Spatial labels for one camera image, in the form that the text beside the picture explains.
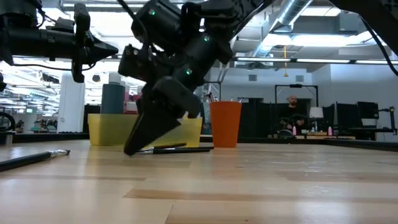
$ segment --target man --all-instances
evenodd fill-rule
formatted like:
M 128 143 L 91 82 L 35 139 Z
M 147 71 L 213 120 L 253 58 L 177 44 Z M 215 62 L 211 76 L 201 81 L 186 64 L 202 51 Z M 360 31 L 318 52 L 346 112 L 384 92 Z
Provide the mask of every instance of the man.
M 295 114 L 302 114 L 302 113 L 297 108 L 297 96 L 292 95 L 289 97 L 289 105 L 279 113 L 279 119 L 291 118 Z M 282 129 L 293 130 L 293 125 L 287 123 L 287 121 L 285 120 L 281 120 L 279 124 L 283 126 Z M 302 127 L 304 124 L 305 124 L 304 119 L 294 118 L 294 126 L 296 126 L 297 129 L 301 129 L 300 127 Z

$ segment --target yellow bin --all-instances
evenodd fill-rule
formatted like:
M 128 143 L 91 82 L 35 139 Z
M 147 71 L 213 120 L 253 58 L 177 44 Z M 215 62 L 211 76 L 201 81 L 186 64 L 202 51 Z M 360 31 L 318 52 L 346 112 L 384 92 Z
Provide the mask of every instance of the yellow bin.
M 89 114 L 88 127 L 92 146 L 123 146 L 138 115 L 133 114 Z M 158 138 L 152 146 L 186 143 L 187 147 L 198 147 L 200 143 L 201 119 L 183 118 L 181 125 Z

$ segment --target exposed ductwork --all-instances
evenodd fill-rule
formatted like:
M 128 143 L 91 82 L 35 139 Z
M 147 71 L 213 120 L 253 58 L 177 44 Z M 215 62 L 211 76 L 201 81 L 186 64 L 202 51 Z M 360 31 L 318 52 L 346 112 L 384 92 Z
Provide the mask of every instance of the exposed ductwork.
M 266 36 L 272 30 L 286 30 L 291 32 L 293 23 L 299 18 L 301 13 L 311 4 L 313 0 L 284 0 L 281 4 L 277 16 L 267 16 L 263 28 L 263 40 L 259 46 L 253 51 L 252 57 L 265 57 L 274 46 L 264 44 Z

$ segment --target orange plastic cup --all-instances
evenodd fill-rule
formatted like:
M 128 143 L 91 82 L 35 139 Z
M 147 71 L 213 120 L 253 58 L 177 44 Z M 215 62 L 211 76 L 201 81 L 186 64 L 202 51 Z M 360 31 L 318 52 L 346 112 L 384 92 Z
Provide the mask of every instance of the orange plastic cup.
M 236 147 L 242 104 L 232 101 L 210 103 L 214 147 Z

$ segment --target computer monitor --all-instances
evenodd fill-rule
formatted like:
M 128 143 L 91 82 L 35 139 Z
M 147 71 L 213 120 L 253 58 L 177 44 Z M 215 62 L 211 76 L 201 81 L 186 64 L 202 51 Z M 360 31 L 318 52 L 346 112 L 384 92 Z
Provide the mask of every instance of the computer monitor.
M 371 102 L 358 102 L 361 119 L 379 119 L 379 105 Z

